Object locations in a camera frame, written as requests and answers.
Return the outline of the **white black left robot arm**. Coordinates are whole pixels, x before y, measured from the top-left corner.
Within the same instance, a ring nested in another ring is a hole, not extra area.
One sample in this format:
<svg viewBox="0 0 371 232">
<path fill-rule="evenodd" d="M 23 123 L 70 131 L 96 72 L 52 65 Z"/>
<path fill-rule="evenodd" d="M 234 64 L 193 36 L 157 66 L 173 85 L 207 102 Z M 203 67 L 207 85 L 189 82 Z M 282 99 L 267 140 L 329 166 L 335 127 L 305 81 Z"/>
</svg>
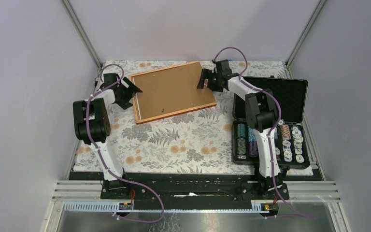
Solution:
<svg viewBox="0 0 371 232">
<path fill-rule="evenodd" d="M 98 81 L 95 92 L 86 100 L 73 103 L 74 131 L 78 140 L 94 149 L 103 172 L 103 192 L 110 192 L 123 199 L 130 194 L 128 181 L 123 180 L 124 168 L 113 157 L 110 142 L 112 131 L 109 115 L 114 104 L 126 110 L 142 90 L 127 77 L 107 73 Z"/>
</svg>

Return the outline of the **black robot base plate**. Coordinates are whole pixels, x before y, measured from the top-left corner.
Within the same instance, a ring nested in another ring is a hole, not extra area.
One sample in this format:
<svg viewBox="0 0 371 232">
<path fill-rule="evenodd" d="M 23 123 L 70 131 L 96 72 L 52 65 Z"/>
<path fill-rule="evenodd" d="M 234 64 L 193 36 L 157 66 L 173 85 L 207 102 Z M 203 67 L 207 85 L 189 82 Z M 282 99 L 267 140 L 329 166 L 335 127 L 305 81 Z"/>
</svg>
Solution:
<svg viewBox="0 0 371 232">
<path fill-rule="evenodd" d="M 270 180 L 257 174 L 152 174 L 126 173 L 124 181 L 104 180 L 102 200 L 128 200 L 134 209 L 237 210 L 250 208 L 251 201 L 278 203 L 288 200 L 287 185 L 277 195 Z"/>
</svg>

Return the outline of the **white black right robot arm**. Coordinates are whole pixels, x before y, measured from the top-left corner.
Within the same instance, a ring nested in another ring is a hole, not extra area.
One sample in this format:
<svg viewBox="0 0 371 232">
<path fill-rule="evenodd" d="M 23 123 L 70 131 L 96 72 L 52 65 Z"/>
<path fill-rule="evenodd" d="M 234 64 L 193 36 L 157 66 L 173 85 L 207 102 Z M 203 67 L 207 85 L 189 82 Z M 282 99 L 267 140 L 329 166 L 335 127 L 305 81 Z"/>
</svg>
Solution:
<svg viewBox="0 0 371 232">
<path fill-rule="evenodd" d="M 281 107 L 268 90 L 246 81 L 241 74 L 233 73 L 228 60 L 214 62 L 214 69 L 202 69 L 198 89 L 211 91 L 224 89 L 236 94 L 245 102 L 247 125 L 254 131 L 258 147 L 259 172 L 258 193 L 270 199 L 283 185 L 283 176 L 276 160 L 274 134 L 281 119 Z"/>
</svg>

